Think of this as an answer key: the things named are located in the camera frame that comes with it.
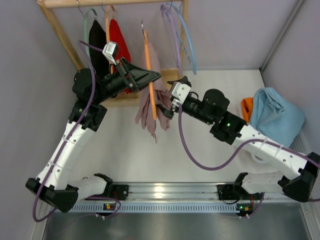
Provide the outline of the mint green hanger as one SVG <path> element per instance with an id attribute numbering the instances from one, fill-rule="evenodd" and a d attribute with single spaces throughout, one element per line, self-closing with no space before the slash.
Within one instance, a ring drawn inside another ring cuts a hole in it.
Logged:
<path id="1" fill-rule="evenodd" d="M 78 10 L 80 11 L 80 13 L 82 14 L 83 16 L 83 41 L 84 43 L 86 44 L 89 44 L 89 29 L 88 29 L 88 22 L 89 22 L 89 14 L 90 12 L 93 13 L 93 16 L 94 16 L 94 20 L 97 20 L 97 12 L 94 8 L 89 8 L 86 13 L 84 13 L 81 8 L 80 8 L 80 4 L 79 4 L 79 0 L 76 0 L 76 5 L 77 5 L 77 8 Z M 88 45 L 84 45 L 84 48 L 85 48 L 85 56 L 88 58 L 88 60 L 91 60 L 91 55 L 90 55 L 90 47 Z"/>

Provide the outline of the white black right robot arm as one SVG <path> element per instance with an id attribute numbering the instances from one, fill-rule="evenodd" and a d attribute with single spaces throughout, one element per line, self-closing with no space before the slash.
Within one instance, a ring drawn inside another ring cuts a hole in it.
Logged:
<path id="1" fill-rule="evenodd" d="M 258 132 L 244 119 L 227 110 L 230 101 L 218 89 L 207 90 L 203 99 L 199 100 L 198 95 L 192 93 L 192 85 L 186 76 L 170 81 L 169 84 L 171 107 L 167 108 L 162 103 L 158 103 L 157 107 L 169 119 L 178 113 L 178 129 L 183 148 L 196 166 L 206 171 L 218 171 L 230 164 L 240 150 L 245 150 L 263 163 L 270 164 L 275 172 L 240 173 L 231 185 L 231 193 L 238 199 L 249 195 L 278 193 L 301 203 L 311 200 L 311 192 L 320 169 L 318 154 L 296 152 Z M 183 113 L 211 126 L 210 133 L 213 137 L 236 148 L 225 163 L 208 167 L 192 156 L 183 134 Z"/>

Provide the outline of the purple plastic hanger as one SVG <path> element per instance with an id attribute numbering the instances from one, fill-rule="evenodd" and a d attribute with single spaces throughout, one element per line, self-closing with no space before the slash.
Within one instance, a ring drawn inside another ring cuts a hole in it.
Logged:
<path id="1" fill-rule="evenodd" d="M 163 21 L 165 20 L 165 16 L 166 16 L 172 29 L 172 35 L 173 35 L 174 47 L 175 47 L 175 50 L 173 50 L 173 55 L 175 56 L 175 64 L 178 69 L 178 74 L 181 76 L 183 74 L 183 69 L 182 69 L 182 61 L 180 56 L 180 41 L 177 36 L 178 31 L 176 28 L 176 23 L 175 23 L 172 11 L 165 4 L 162 4 L 160 6 L 160 11 L 161 11 L 161 16 Z"/>

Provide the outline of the light orange hanger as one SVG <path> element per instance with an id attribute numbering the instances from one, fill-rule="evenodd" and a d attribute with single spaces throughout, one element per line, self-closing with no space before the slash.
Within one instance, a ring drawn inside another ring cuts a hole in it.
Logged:
<path id="1" fill-rule="evenodd" d="M 113 5 L 108 5 L 106 9 L 104 9 L 103 1 L 100 1 L 100 6 L 102 10 L 104 11 L 105 15 L 105 34 L 106 34 L 106 42 L 108 43 L 110 41 L 110 11 L 112 11 L 112 19 L 115 19 L 116 17 L 116 8 Z"/>

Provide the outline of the dusty pink trousers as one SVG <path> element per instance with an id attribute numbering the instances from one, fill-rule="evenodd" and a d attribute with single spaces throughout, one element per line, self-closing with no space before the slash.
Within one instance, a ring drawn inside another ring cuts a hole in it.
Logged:
<path id="1" fill-rule="evenodd" d="M 150 67 L 152 71 L 160 72 L 160 62 L 157 51 L 151 43 L 148 44 Z M 161 105 L 166 109 L 169 109 L 172 104 L 170 102 L 171 96 L 168 88 L 164 85 L 163 79 L 159 78 L 153 82 L 155 104 Z M 165 117 L 159 107 L 156 107 L 157 120 L 159 120 L 160 127 L 167 131 L 170 128 L 170 119 Z M 138 112 L 135 116 L 135 123 L 141 124 L 142 129 L 147 129 L 150 135 L 157 140 L 156 129 L 157 122 L 153 118 L 152 105 L 150 102 L 150 89 L 146 87 L 140 92 L 140 104 Z"/>

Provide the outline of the white laundry basket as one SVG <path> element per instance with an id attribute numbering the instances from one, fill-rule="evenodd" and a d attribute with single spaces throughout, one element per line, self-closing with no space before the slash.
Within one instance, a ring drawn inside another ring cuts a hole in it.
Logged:
<path id="1" fill-rule="evenodd" d="M 298 152 L 301 154 L 307 154 L 308 151 L 310 150 L 310 147 L 305 143 L 305 136 L 303 135 L 303 133 L 299 133 L 294 140 L 292 141 L 292 143 L 290 144 L 290 146 L 286 146 L 285 148 L 291 149 L 294 152 Z M 258 164 L 267 164 L 267 162 L 265 160 L 263 160 L 262 158 L 258 157 L 257 155 L 255 155 L 254 153 L 251 153 L 251 158 Z"/>

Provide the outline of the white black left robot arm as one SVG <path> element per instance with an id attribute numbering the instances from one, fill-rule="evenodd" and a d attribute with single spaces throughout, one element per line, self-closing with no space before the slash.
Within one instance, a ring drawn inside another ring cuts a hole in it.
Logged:
<path id="1" fill-rule="evenodd" d="M 80 200 L 92 196 L 109 197 L 113 193 L 113 180 L 96 173 L 74 183 L 70 174 L 83 148 L 97 132 L 107 109 L 102 105 L 125 89 L 139 92 L 149 83 L 161 78 L 159 71 L 147 70 L 121 58 L 116 72 L 99 78 L 91 62 L 74 76 L 72 91 L 77 100 L 66 124 L 65 132 L 44 169 L 35 178 L 29 178 L 26 188 L 62 213 L 70 211 Z"/>

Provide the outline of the light blue garment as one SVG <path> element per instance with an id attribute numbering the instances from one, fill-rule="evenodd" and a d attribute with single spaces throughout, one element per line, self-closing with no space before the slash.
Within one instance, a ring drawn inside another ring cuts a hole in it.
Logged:
<path id="1" fill-rule="evenodd" d="M 274 88 L 264 87 L 255 93 L 249 124 L 264 136 L 289 147 L 304 123 L 303 111 Z"/>

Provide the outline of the red garment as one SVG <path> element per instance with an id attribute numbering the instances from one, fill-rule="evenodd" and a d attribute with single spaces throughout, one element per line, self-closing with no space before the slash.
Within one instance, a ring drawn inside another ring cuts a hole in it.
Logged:
<path id="1" fill-rule="evenodd" d="M 118 44 L 119 51 L 116 60 L 125 58 L 128 62 L 131 62 L 129 49 L 120 30 L 120 26 L 115 19 L 111 19 L 109 23 L 109 40 Z"/>

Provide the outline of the wooden clothes rack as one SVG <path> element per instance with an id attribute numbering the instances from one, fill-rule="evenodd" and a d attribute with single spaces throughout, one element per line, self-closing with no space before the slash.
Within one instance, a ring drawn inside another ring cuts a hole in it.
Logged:
<path id="1" fill-rule="evenodd" d="M 78 53 L 76 52 L 72 42 L 70 41 L 67 33 L 61 25 L 58 17 L 56 16 L 53 9 L 57 8 L 77 8 L 77 7 L 95 7 L 95 6 L 112 6 L 113 11 L 116 11 L 115 6 L 117 5 L 133 5 L 133 4 L 153 4 L 169 2 L 169 0 L 36 0 L 37 5 L 41 9 L 46 20 L 50 24 L 54 33 L 58 37 L 65 51 L 67 52 L 70 60 L 74 64 L 77 70 L 84 68 L 84 64 L 81 61 Z M 188 0 L 173 0 L 173 2 L 181 2 L 182 10 L 177 10 L 181 13 L 182 19 L 185 23 L 188 21 Z M 183 21 L 181 20 L 181 34 L 182 43 L 186 43 L 187 30 L 183 29 Z M 173 77 L 181 77 L 178 68 L 163 68 L 161 69 L 162 79 L 173 80 Z M 125 94 L 106 100 L 102 105 L 106 108 L 111 107 L 135 107 L 140 103 L 139 95 Z"/>

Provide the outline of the aluminium mounting rail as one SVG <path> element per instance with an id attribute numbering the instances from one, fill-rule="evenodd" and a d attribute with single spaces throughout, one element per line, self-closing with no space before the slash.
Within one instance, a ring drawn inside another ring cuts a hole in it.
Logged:
<path id="1" fill-rule="evenodd" d="M 116 182 L 128 185 L 127 202 L 218 202 L 225 182 Z"/>

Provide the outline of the orange garment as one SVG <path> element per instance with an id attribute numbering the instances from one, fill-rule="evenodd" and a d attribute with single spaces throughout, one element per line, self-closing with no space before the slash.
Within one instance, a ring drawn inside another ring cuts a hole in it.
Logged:
<path id="1" fill-rule="evenodd" d="M 247 123 L 250 122 L 251 115 L 253 112 L 253 107 L 254 107 L 253 100 L 254 99 L 252 97 L 248 97 L 248 98 L 242 99 L 241 101 L 242 116 Z"/>

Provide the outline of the black garment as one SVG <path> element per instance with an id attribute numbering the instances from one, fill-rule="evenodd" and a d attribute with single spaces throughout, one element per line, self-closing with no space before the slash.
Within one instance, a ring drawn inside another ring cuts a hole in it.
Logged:
<path id="1" fill-rule="evenodd" d="M 90 28 L 89 44 L 98 49 L 103 49 L 107 44 L 106 32 L 103 30 L 97 20 L 93 21 L 93 24 Z M 103 53 L 98 50 L 90 48 L 89 54 L 96 75 L 100 79 L 103 79 L 106 75 L 109 74 L 109 61 L 106 59 Z"/>

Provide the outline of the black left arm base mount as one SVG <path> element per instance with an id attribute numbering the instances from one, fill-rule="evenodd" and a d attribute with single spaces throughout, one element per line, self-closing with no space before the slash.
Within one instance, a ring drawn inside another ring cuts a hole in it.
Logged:
<path id="1" fill-rule="evenodd" d="M 85 200 L 116 199 L 125 201 L 129 195 L 129 185 L 108 183 L 103 193 L 87 197 Z"/>

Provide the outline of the light blue plastic hanger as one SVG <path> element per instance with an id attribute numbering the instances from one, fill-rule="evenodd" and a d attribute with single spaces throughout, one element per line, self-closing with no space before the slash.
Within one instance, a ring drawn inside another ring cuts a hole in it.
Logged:
<path id="1" fill-rule="evenodd" d="M 188 18 L 188 1 L 182 0 L 180 8 L 177 8 L 175 5 L 173 5 L 173 2 L 168 2 L 166 5 L 169 7 L 168 11 L 168 19 L 171 23 L 173 32 L 175 33 L 175 43 L 176 45 L 179 44 L 180 49 L 177 50 L 177 53 L 180 54 L 180 56 L 177 58 L 177 67 L 179 69 L 179 72 L 182 74 L 183 72 L 183 53 L 186 57 L 187 62 L 189 63 L 191 70 L 194 75 L 197 74 L 197 61 L 196 56 L 193 48 L 193 42 L 190 37 L 189 29 L 187 26 L 187 18 Z M 172 10 L 175 11 L 177 16 L 180 19 L 181 22 L 181 31 L 180 33 L 176 30 L 176 25 L 174 23 L 173 17 L 172 17 Z"/>

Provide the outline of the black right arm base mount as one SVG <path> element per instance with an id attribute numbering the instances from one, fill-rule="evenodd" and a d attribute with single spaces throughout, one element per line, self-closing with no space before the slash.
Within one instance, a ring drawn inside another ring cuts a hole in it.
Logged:
<path id="1" fill-rule="evenodd" d="M 244 189 L 233 184 L 218 184 L 217 194 L 218 199 L 227 204 L 235 204 L 248 198 L 248 194 Z"/>

